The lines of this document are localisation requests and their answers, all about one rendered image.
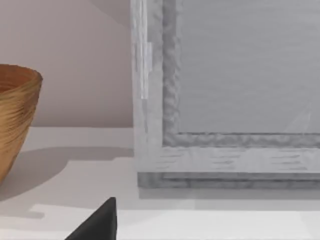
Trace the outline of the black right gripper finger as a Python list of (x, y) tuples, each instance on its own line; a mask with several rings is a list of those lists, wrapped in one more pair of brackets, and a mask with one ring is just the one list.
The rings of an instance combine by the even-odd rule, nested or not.
[(117, 240), (117, 201), (106, 200), (64, 240)]

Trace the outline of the woven brown basket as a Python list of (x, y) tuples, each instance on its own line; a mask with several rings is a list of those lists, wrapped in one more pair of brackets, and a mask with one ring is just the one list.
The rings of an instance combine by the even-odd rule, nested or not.
[(42, 75), (34, 69), (0, 64), (0, 184), (25, 142), (42, 83)]

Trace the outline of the grey framed blackboard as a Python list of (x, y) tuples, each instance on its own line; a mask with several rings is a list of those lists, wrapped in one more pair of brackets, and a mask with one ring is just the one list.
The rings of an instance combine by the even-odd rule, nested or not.
[(320, 0), (130, 0), (141, 188), (320, 189)]

